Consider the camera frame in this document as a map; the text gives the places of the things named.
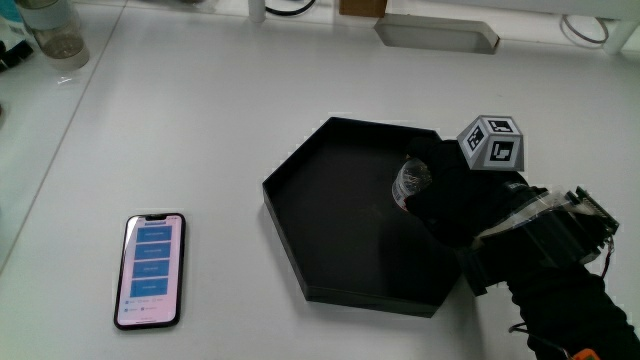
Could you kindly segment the person's right hand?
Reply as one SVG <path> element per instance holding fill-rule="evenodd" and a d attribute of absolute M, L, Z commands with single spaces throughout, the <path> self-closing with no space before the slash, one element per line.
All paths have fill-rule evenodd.
<path fill-rule="evenodd" d="M 501 116 L 477 118 L 455 140 L 412 139 L 406 153 L 426 165 L 431 183 L 405 200 L 407 211 L 444 244 L 469 246 L 536 196 L 513 169 L 521 145 L 512 119 Z"/>

